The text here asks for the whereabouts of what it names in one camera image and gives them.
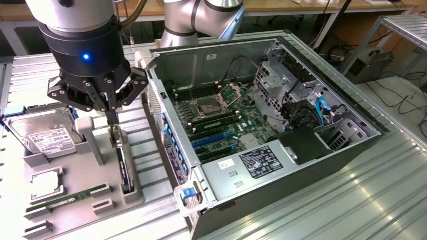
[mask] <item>hard drive label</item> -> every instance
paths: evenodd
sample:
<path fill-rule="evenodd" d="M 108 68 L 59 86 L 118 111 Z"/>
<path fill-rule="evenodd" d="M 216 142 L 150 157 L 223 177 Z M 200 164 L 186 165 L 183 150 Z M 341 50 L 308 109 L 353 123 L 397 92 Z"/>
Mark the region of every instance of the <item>hard drive label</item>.
<path fill-rule="evenodd" d="M 46 155 L 76 148 L 66 128 L 30 134 L 28 138 Z"/>
<path fill-rule="evenodd" d="M 268 146 L 240 155 L 240 159 L 254 179 L 283 169 L 283 165 Z"/>

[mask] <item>blue clip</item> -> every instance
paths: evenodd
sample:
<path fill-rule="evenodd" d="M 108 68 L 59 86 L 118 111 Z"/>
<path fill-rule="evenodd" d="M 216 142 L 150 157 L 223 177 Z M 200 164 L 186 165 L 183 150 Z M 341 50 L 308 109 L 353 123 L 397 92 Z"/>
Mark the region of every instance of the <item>blue clip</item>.
<path fill-rule="evenodd" d="M 325 127 L 326 126 L 326 122 L 325 122 L 325 118 L 323 118 L 322 109 L 327 109 L 327 110 L 331 111 L 331 107 L 327 104 L 327 100 L 326 100 L 326 98 L 323 96 L 318 97 L 317 100 L 315 100 L 315 110 L 317 110 L 317 112 L 319 114 L 319 117 L 321 117 L 322 126 Z"/>
<path fill-rule="evenodd" d="M 170 130 L 170 124 L 164 124 L 163 126 L 163 134 L 168 134 L 168 130 Z"/>
<path fill-rule="evenodd" d="M 196 193 L 196 189 L 194 187 L 191 188 L 186 188 L 182 192 L 180 192 L 180 198 L 183 200 L 190 199 L 192 197 L 195 197 L 198 195 Z"/>

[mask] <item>metal workbench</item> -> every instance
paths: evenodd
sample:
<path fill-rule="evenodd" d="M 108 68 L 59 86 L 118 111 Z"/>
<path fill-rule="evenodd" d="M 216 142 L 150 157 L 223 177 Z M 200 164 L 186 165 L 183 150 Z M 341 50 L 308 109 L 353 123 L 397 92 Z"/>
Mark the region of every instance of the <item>metal workbench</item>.
<path fill-rule="evenodd" d="M 292 35 L 280 32 L 337 84 L 347 91 L 391 133 L 345 169 L 294 195 L 211 233 L 204 239 L 427 239 L 427 146 L 343 78 L 339 72 Z M 126 47 L 134 52 L 155 44 Z M 47 81 L 59 67 L 51 54 L 18 57 L 3 67 L 3 104 L 35 105 L 52 101 Z M 107 121 L 95 117 L 96 133 Z M 120 113 L 122 127 L 130 133 L 132 154 L 147 202 L 140 208 L 64 235 L 60 239 L 188 239 L 186 221 L 179 214 L 166 168 L 158 154 L 140 101 Z M 19 239 L 26 219 L 18 207 L 23 152 L 11 136 L 3 138 L 0 161 L 0 238 Z"/>
<path fill-rule="evenodd" d="M 427 15 L 401 15 L 401 16 L 381 16 L 377 20 L 371 30 L 363 39 L 355 53 L 345 60 L 339 71 L 346 75 L 353 67 L 359 54 L 369 47 L 370 41 L 378 34 L 381 27 L 386 27 L 394 33 L 406 38 L 417 47 L 427 51 Z"/>

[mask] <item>sticker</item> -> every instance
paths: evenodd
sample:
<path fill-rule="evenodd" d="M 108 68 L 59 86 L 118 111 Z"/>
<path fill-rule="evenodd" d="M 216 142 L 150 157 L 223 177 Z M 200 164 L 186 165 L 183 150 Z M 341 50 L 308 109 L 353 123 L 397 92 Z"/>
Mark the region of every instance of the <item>sticker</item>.
<path fill-rule="evenodd" d="M 283 169 L 283 165 L 268 146 L 240 155 L 240 159 L 254 179 Z"/>
<path fill-rule="evenodd" d="M 206 56 L 206 60 L 214 60 L 216 59 L 216 54 L 210 54 Z"/>
<path fill-rule="evenodd" d="M 224 170 L 235 165 L 235 161 L 230 158 L 218 163 L 220 170 Z"/>
<path fill-rule="evenodd" d="M 28 138 L 43 154 L 55 154 L 76 148 L 66 128 L 30 134 Z"/>

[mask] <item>pcie slot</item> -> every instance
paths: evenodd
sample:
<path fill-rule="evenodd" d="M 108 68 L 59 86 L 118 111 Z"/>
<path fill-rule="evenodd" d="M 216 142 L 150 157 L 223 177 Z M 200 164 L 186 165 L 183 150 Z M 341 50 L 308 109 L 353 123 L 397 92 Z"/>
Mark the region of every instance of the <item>pcie slot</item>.
<path fill-rule="evenodd" d="M 212 129 L 210 131 L 204 131 L 204 132 L 200 132 L 200 133 L 192 135 L 191 137 L 188 137 L 188 139 L 192 142 L 192 141 L 196 141 L 199 139 L 207 138 L 207 137 L 210 137 L 212 135 L 220 134 L 222 132 L 223 132 L 222 129 Z"/>
<path fill-rule="evenodd" d="M 235 150 L 234 146 L 228 146 L 222 148 L 220 150 L 212 151 L 207 154 L 203 154 L 199 156 L 200 161 L 212 159 L 212 158 L 220 158 L 223 155 L 230 154 Z"/>
<path fill-rule="evenodd" d="M 211 143 L 215 143 L 218 141 L 222 141 L 222 140 L 224 140 L 227 138 L 227 136 L 228 136 L 228 133 L 226 132 L 226 133 L 223 133 L 220 135 L 216 135 L 216 136 L 212 136 L 212 137 L 210 137 L 207 139 L 196 141 L 196 142 L 192 143 L 192 147 L 198 148 L 198 147 L 202 147 L 202 146 L 204 146 L 207 144 L 211 144 Z"/>

